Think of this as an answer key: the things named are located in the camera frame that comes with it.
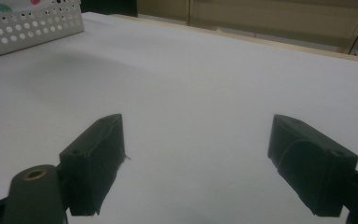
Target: wooden edge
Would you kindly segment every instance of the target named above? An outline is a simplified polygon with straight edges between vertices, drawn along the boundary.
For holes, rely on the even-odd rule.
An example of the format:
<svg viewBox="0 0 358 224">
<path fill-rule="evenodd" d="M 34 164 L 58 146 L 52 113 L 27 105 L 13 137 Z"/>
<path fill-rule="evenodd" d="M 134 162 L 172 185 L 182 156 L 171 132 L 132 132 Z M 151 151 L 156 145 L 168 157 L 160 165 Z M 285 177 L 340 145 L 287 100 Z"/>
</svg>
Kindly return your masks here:
<svg viewBox="0 0 358 224">
<path fill-rule="evenodd" d="M 211 35 L 220 35 L 220 36 L 229 37 L 229 38 L 233 38 L 233 39 L 249 41 L 249 42 L 253 42 L 253 43 L 257 43 L 257 44 L 274 46 L 274 47 L 283 48 L 283 49 L 298 50 L 298 51 L 303 51 L 303 52 L 307 52 L 307 53 L 319 54 L 319 55 L 323 55 L 323 56 L 335 57 L 335 58 L 346 59 L 346 60 L 358 62 L 357 56 L 333 52 L 333 51 L 327 51 L 327 50 L 322 50 L 322 49 L 311 49 L 311 48 L 307 48 L 307 47 L 284 44 L 284 43 L 270 41 L 270 40 L 251 38 L 249 36 L 234 35 L 234 34 L 229 34 L 229 33 L 217 32 L 217 31 L 213 31 L 213 30 L 201 29 L 201 28 L 197 28 L 197 27 L 185 26 L 185 25 L 180 25 L 180 24 L 172 24 L 172 23 L 167 23 L 164 21 L 151 21 L 148 19 L 135 18 L 135 17 L 117 15 L 117 14 L 111 15 L 111 16 L 118 17 L 121 19 L 130 20 L 130 21 L 141 21 L 141 22 L 158 24 L 158 25 L 163 25 L 163 26 L 168 26 L 168 27 L 175 27 L 175 28 L 180 28 L 180 29 L 185 29 L 185 30 L 197 31 L 197 32 L 202 32 L 202 33 L 206 33 L 206 34 L 211 34 Z"/>
</svg>

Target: plastic basket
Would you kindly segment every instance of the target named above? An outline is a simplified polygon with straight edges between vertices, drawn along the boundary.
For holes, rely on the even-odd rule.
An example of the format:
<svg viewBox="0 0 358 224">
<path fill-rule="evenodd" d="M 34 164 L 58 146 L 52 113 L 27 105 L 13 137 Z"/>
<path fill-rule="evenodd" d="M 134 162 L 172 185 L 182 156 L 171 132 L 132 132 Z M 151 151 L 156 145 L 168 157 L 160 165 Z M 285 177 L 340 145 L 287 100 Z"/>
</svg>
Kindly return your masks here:
<svg viewBox="0 0 358 224">
<path fill-rule="evenodd" d="M 38 11 L 0 13 L 0 55 L 82 31 L 80 0 L 55 0 Z"/>
</svg>

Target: white table surface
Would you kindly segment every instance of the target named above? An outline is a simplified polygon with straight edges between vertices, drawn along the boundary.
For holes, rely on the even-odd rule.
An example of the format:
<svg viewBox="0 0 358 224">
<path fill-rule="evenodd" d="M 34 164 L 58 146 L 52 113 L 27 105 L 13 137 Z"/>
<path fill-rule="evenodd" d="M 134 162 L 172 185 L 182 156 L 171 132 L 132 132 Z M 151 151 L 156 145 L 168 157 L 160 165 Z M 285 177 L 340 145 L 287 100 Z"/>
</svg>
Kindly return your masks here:
<svg viewBox="0 0 358 224">
<path fill-rule="evenodd" d="M 344 223 L 315 217 L 267 157 L 276 113 L 358 154 L 358 62 L 84 14 L 86 31 L 0 57 L 0 199 L 122 113 L 131 161 L 70 223 Z"/>
</svg>

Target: screw hole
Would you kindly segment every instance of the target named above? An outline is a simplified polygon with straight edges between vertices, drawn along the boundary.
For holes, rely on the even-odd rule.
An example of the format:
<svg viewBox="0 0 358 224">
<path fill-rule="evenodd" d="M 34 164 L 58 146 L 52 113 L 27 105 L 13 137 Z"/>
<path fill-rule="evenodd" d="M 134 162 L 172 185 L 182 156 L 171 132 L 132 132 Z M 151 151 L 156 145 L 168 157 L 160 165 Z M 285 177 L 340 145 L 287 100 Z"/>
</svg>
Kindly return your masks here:
<svg viewBox="0 0 358 224">
<path fill-rule="evenodd" d="M 36 170 L 28 172 L 25 175 L 24 180 L 36 180 L 36 179 L 44 176 L 46 173 L 47 173 L 47 171 L 44 169 L 36 169 Z"/>
<path fill-rule="evenodd" d="M 78 154 L 80 154 L 80 150 L 79 150 L 79 149 L 75 149 L 75 150 L 72 151 L 72 154 L 73 154 L 73 155 L 78 155 Z"/>
<path fill-rule="evenodd" d="M 345 156 L 345 153 L 343 153 L 343 152 L 341 152 L 341 151 L 335 151 L 336 152 L 336 154 L 338 155 L 338 156 Z"/>
</svg>

